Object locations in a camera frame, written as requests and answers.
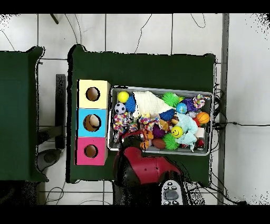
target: remote controller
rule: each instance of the remote controller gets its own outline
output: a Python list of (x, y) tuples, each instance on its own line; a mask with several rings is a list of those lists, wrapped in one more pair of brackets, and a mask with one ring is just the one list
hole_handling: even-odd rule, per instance
[(162, 205), (183, 205), (182, 189), (174, 180), (166, 181), (161, 189), (161, 204)]

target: yellow cube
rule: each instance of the yellow cube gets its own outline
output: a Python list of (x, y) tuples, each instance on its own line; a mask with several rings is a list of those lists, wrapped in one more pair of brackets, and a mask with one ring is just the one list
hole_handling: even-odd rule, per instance
[(110, 84), (102, 80), (79, 80), (79, 108), (107, 109)]

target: gray plastic bin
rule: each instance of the gray plastic bin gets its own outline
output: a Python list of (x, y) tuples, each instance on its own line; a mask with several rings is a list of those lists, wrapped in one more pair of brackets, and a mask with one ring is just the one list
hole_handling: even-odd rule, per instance
[(161, 97), (165, 92), (173, 92), (178, 96), (183, 96), (186, 98), (192, 98), (197, 96), (198, 94), (202, 94), (205, 97), (209, 97), (205, 101), (205, 105), (201, 108), (202, 111), (207, 112), (210, 115), (210, 122), (205, 125), (205, 148), (200, 150), (194, 150), (192, 152), (189, 148), (178, 148), (174, 151), (171, 150), (159, 150), (154, 146), (150, 146), (146, 153), (162, 153), (162, 154), (180, 154), (180, 155), (197, 155), (197, 156), (205, 156), (210, 152), (211, 145), (211, 137), (212, 137), (212, 124), (213, 124), (213, 109), (214, 109), (214, 95), (211, 92), (200, 92), (200, 91), (185, 91), (185, 90), (172, 90), (172, 89), (152, 89), (152, 88), (141, 88), (141, 87), (121, 87), (121, 86), (113, 86), (110, 89), (110, 105), (111, 109), (109, 109), (109, 122), (108, 122), (108, 148), (112, 151), (118, 151), (120, 147), (120, 143), (115, 143), (113, 141), (113, 116), (115, 115), (114, 106), (118, 102), (117, 95), (121, 91), (126, 91), (129, 94), (132, 94), (134, 91), (150, 91), (158, 97)]

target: orange basketball ball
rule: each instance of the orange basketball ball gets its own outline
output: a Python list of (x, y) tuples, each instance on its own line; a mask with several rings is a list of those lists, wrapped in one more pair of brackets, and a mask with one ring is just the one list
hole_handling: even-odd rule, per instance
[(200, 112), (197, 115), (197, 119), (201, 124), (206, 124), (207, 122), (210, 121), (210, 117), (209, 117), (208, 113), (206, 113), (206, 112)]

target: shape sorter box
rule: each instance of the shape sorter box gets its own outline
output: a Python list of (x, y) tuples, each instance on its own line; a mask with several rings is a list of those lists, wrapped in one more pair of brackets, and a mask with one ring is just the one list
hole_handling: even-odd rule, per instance
[[(96, 149), (95, 157), (88, 157), (85, 149), (94, 146)], [(106, 138), (100, 137), (78, 137), (75, 165), (105, 165), (108, 157)]]
[(107, 81), (80, 79), (79, 108), (107, 109), (109, 91), (110, 84)]
[[(99, 119), (99, 128), (96, 131), (88, 131), (84, 128), (84, 119), (89, 115), (95, 115)], [(108, 125), (108, 111), (106, 109), (79, 108), (78, 137), (106, 137)]]

